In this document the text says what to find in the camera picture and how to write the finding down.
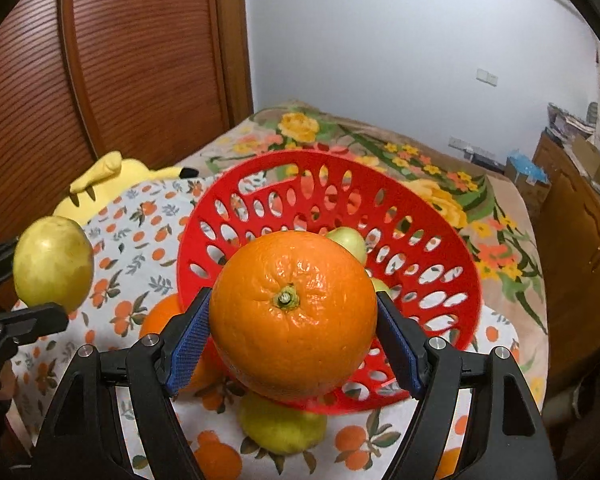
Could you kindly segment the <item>person's hand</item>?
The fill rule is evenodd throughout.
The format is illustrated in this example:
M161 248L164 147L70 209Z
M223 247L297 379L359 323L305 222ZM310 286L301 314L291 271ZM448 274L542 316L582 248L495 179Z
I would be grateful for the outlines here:
M0 401L10 401L16 391L16 376L12 370L12 361L7 361L0 373Z

